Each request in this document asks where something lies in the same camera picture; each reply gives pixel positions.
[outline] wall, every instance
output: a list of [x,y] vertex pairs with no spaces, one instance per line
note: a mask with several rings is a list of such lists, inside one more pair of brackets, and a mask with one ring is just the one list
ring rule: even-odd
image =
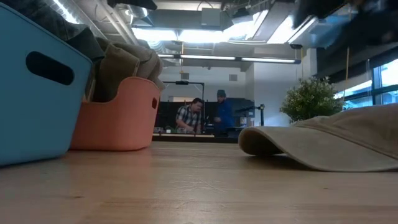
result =
[[[288,126],[289,117],[279,112],[287,90],[297,84],[297,72],[300,65],[282,65],[255,63],[254,65],[254,101],[256,106],[265,105],[265,126]],[[260,125],[260,111],[256,110],[254,124]]]
[[[168,82],[180,81],[180,69],[180,67],[165,68],[159,78]],[[245,73],[241,72],[239,68],[211,68],[208,70],[202,67],[185,67],[183,72],[190,74],[189,82],[205,83],[204,100],[216,101],[217,90],[225,90],[230,98],[246,97]],[[238,81],[231,82],[229,74],[238,75]],[[166,86],[167,88],[162,92],[161,101],[167,101],[170,96],[201,98],[201,85],[195,85],[195,87],[194,85],[166,84]]]
[[[250,69],[246,72],[246,96],[249,96],[250,89],[253,89],[256,106],[265,105],[265,126],[289,125],[290,118],[279,112],[279,108],[286,97],[287,90],[297,85],[299,78],[308,78],[317,73],[316,53],[316,50],[308,49],[307,55],[300,65],[255,63],[253,66],[253,82],[249,80]],[[254,124],[260,125],[260,120],[260,111],[256,110]]]
[[246,71],[246,99],[254,100],[254,63]]

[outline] green plant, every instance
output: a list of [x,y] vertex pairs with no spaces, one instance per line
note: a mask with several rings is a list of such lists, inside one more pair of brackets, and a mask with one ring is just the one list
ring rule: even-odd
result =
[[316,116],[331,116],[343,108],[341,100],[334,99],[337,91],[328,79],[300,79],[300,86],[287,92],[280,112],[290,117],[290,122],[302,121]]

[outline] orange storage bin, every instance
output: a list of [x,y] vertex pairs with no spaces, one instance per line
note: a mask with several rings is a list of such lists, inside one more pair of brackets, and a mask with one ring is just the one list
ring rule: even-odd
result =
[[129,77],[110,102],[82,103],[70,149],[131,151],[149,146],[159,98],[155,83]]

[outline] plaid shirt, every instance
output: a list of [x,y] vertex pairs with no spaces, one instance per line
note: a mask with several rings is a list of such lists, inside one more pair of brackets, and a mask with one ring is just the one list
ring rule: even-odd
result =
[[182,106],[177,111],[177,116],[175,119],[182,120],[185,124],[193,127],[195,130],[200,129],[201,125],[201,113],[191,112],[191,105]]

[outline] wooden tabletop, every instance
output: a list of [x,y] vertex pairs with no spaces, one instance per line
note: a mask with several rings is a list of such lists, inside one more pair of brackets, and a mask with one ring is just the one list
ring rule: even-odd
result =
[[0,169],[0,223],[396,224],[398,173],[310,171],[234,144],[155,142]]

